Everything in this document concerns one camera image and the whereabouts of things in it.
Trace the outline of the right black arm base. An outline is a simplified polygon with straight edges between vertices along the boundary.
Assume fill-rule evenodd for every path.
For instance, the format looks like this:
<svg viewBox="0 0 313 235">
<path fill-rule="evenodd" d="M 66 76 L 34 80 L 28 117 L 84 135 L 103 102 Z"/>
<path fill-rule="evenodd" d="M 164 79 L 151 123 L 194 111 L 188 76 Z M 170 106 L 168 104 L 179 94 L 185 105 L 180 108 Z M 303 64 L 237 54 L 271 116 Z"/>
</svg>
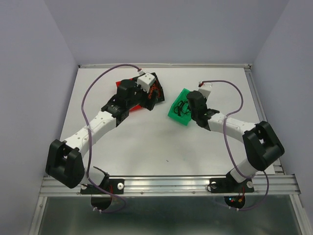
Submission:
<svg viewBox="0 0 313 235">
<path fill-rule="evenodd" d="M 206 186 L 207 191 L 211 193 L 252 193 L 254 192 L 253 183 L 251 180 L 244 180 L 238 183 L 232 178 L 211 178 Z"/>
</svg>

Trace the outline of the black plastic bin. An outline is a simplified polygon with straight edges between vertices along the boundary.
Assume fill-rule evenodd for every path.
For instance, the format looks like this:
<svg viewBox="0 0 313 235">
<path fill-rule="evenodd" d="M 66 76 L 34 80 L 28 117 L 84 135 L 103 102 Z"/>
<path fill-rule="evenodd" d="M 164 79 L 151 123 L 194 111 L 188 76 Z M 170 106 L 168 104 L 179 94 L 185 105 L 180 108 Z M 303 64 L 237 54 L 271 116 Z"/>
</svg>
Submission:
<svg viewBox="0 0 313 235">
<path fill-rule="evenodd" d="M 153 85 L 150 87 L 148 98 L 151 99 L 153 92 L 157 91 L 158 95 L 157 95 L 156 103 L 164 102 L 165 96 L 164 96 L 163 87 L 161 86 L 161 83 L 157 77 L 157 74 L 155 72 L 152 72 L 151 75 L 153 75 L 155 77 L 155 81 L 154 81 Z"/>
</svg>

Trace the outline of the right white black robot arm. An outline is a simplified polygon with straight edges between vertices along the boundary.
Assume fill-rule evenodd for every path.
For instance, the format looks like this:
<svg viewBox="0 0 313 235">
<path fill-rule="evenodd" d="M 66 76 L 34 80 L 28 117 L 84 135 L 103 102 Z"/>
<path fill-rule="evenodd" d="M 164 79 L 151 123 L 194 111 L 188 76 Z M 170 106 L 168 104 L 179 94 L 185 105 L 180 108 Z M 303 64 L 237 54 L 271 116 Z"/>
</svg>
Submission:
<svg viewBox="0 0 313 235">
<path fill-rule="evenodd" d="M 227 138 L 231 137 L 243 143 L 245 147 L 246 159 L 235 164 L 225 179 L 228 190 L 236 191 L 245 179 L 266 170 L 285 153 L 282 143 L 268 122 L 244 122 L 227 117 L 218 110 L 209 109 L 205 96 L 199 91 L 190 92 L 187 100 L 191 118 L 198 126 L 223 134 L 226 144 Z"/>
</svg>

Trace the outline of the red plastic bin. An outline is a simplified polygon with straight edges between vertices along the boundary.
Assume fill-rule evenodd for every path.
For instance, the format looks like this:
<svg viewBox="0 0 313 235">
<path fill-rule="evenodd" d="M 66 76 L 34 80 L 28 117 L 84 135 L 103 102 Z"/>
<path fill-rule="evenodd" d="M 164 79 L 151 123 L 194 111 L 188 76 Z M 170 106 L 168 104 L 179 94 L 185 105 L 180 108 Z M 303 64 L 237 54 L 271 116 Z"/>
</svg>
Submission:
<svg viewBox="0 0 313 235">
<path fill-rule="evenodd" d="M 135 104 L 135 100 L 139 98 L 137 94 L 142 92 L 136 82 L 137 77 L 116 82 L 118 100 L 128 105 L 131 112 L 141 109 L 139 104 Z"/>
</svg>

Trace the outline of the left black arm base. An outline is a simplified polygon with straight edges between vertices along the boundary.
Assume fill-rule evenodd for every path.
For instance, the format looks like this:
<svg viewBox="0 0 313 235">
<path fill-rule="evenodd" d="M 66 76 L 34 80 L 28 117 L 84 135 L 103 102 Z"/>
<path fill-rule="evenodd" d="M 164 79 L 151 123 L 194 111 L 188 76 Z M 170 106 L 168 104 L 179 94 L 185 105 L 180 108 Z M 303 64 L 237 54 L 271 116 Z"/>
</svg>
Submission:
<svg viewBox="0 0 313 235">
<path fill-rule="evenodd" d="M 90 169 L 89 175 L 92 181 L 102 190 L 117 195 L 124 193 L 125 179 L 112 178 L 109 173 L 95 166 Z M 99 190 L 88 180 L 86 175 L 81 181 L 80 193 L 82 195 L 104 194 L 103 191 Z"/>
</svg>

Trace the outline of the green plastic bin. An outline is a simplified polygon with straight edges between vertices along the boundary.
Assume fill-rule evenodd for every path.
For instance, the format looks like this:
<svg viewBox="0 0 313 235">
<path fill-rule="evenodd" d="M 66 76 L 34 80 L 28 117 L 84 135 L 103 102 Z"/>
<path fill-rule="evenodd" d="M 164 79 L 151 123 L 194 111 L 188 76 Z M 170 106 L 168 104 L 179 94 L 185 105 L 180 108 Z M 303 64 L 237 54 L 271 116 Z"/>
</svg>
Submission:
<svg viewBox="0 0 313 235">
<path fill-rule="evenodd" d="M 188 107 L 187 95 L 189 94 L 188 89 L 183 89 L 176 100 L 173 102 L 169 112 L 168 117 L 172 120 L 187 126 L 191 120 L 191 112 Z"/>
</svg>

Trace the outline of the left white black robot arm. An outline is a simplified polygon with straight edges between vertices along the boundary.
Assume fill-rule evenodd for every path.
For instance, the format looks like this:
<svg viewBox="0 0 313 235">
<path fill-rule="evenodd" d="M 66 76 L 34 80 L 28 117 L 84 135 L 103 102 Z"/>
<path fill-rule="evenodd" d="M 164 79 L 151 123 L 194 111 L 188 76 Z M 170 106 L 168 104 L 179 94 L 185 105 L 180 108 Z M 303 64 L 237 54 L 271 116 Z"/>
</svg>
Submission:
<svg viewBox="0 0 313 235">
<path fill-rule="evenodd" d="M 157 99 L 156 78 L 152 74 L 122 80 L 116 94 L 86 126 L 71 137 L 50 144 L 46 173 L 68 188 L 87 183 L 90 167 L 84 166 L 83 157 L 90 147 L 123 122 L 130 109 L 139 105 L 151 111 Z"/>
</svg>

